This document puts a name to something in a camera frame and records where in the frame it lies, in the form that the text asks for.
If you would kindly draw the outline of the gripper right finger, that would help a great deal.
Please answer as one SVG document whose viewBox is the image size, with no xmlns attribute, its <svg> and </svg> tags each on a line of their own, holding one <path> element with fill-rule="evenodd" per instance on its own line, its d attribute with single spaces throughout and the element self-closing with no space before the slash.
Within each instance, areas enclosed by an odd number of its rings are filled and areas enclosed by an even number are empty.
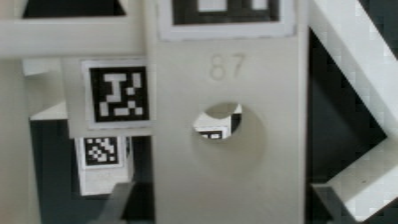
<svg viewBox="0 0 398 224">
<path fill-rule="evenodd" d="M 346 206 L 330 185 L 313 184 L 311 187 L 332 217 L 332 224 L 361 224 L 348 212 Z"/>
</svg>

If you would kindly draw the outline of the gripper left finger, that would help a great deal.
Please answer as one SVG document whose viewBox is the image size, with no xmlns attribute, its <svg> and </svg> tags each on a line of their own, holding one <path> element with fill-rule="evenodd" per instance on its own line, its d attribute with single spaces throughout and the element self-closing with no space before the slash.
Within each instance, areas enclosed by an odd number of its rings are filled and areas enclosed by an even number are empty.
<svg viewBox="0 0 398 224">
<path fill-rule="evenodd" d="M 94 224 L 154 224 L 151 183 L 119 183 Z"/>
</svg>

